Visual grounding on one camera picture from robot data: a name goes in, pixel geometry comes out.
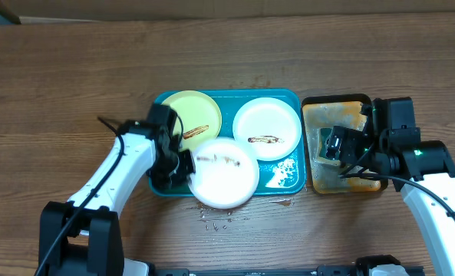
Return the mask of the yellow green sponge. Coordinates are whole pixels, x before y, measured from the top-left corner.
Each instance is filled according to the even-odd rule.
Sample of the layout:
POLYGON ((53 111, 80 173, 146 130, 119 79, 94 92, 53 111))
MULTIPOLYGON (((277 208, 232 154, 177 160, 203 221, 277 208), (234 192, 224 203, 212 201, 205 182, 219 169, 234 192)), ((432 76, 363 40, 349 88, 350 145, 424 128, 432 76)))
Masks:
POLYGON ((339 160, 341 138, 334 133, 332 128, 321 128, 319 130, 319 142, 319 157, 330 161, 339 160))

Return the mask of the white front plate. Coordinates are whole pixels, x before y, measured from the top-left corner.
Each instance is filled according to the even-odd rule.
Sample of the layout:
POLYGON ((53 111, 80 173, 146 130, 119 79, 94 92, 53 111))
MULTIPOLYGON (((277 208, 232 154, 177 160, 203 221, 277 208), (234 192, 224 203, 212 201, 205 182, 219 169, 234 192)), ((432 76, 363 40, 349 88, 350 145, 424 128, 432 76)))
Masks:
POLYGON ((259 183, 259 164, 252 150, 233 138, 206 141, 193 151, 195 173, 188 188, 201 203, 233 209, 252 198, 259 183))

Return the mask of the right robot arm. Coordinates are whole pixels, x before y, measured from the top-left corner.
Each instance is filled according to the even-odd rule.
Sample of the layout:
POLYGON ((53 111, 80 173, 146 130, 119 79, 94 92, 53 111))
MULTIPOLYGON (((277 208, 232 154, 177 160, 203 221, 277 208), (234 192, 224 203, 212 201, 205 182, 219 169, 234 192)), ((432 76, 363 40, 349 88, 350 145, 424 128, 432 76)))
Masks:
POLYGON ((326 156, 347 163, 342 179, 392 181, 411 210, 434 270, 455 275, 455 163, 439 140, 423 141, 409 97, 361 108, 363 130, 335 125, 326 156))

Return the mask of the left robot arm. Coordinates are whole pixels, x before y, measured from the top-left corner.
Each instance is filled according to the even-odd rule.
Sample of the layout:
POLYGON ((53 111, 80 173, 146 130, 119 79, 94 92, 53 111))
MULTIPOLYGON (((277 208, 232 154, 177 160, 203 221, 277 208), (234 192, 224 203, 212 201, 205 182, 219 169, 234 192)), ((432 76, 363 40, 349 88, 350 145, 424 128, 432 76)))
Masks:
POLYGON ((184 186, 195 172, 192 153, 180 150, 177 112, 155 103, 145 120, 112 127, 106 159, 66 202, 41 212, 37 275, 151 275, 153 265, 125 258, 119 218, 143 176, 156 188, 184 186))

